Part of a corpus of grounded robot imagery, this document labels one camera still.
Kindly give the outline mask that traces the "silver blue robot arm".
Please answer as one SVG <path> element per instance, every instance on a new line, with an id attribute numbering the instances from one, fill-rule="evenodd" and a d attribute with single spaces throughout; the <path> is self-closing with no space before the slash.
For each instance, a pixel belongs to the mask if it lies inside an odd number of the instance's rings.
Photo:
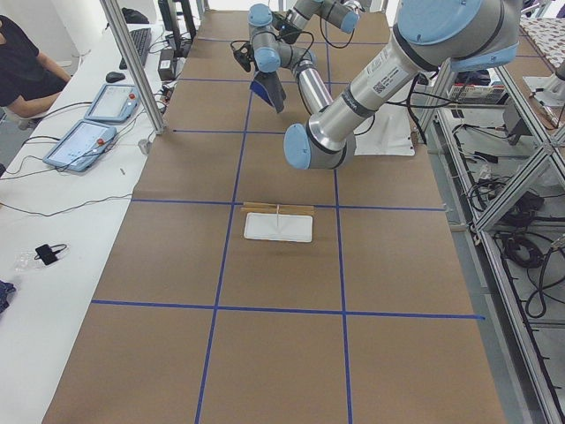
<path id="1" fill-rule="evenodd" d="M 264 4 L 248 12 L 252 91 L 277 111 L 285 95 L 277 72 L 294 75 L 311 116 L 291 125 L 283 140 L 288 164 L 299 170 L 335 169 L 356 149 L 355 130 L 400 88 L 421 72 L 434 72 L 445 61 L 454 72 L 468 72 L 511 62 L 518 47 L 519 1 L 404 1 L 388 44 L 356 78 L 332 98 L 307 49 L 295 42 L 317 16 L 352 34 L 367 1 L 298 1 L 283 15 Z"/>
<path id="2" fill-rule="evenodd" d="M 352 33 L 365 10 L 359 1 L 299 0 L 285 12 L 274 12 L 275 29 L 304 30 L 312 17 L 318 16 L 346 34 Z"/>

